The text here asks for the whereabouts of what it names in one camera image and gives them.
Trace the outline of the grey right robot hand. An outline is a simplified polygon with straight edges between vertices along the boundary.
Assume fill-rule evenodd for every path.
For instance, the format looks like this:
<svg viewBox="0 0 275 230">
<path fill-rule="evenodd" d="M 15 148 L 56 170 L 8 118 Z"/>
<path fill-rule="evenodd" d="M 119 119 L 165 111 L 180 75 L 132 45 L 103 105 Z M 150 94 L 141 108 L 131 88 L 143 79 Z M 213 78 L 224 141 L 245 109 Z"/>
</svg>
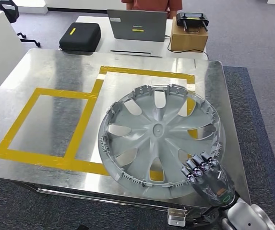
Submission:
<svg viewBox="0 0 275 230">
<path fill-rule="evenodd" d="M 218 160 L 205 151 L 187 159 L 180 171 L 195 191 L 211 206 L 228 206 L 236 199 L 230 176 Z"/>
</svg>

